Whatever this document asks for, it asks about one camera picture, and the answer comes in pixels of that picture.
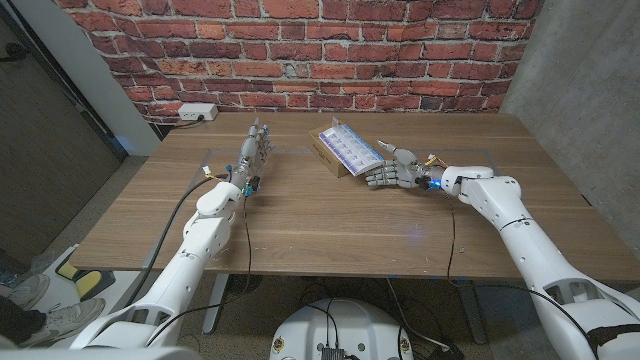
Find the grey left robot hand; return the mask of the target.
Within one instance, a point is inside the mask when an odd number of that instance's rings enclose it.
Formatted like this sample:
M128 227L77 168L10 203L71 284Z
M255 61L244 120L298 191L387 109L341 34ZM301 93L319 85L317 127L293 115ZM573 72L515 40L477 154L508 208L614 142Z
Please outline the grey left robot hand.
M260 171L273 147L270 145L270 130L256 118L249 127L236 164L230 172L229 182L237 186L248 197L260 188Z

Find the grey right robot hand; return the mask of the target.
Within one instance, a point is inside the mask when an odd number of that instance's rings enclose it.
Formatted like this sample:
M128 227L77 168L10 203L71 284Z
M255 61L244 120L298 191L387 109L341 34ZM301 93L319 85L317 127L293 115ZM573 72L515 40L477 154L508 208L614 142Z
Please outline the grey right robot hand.
M409 150L378 140L381 148L394 156L393 160L385 160L380 167L366 173L365 180L369 186L398 185L403 188L438 189L446 165L436 157L421 162Z

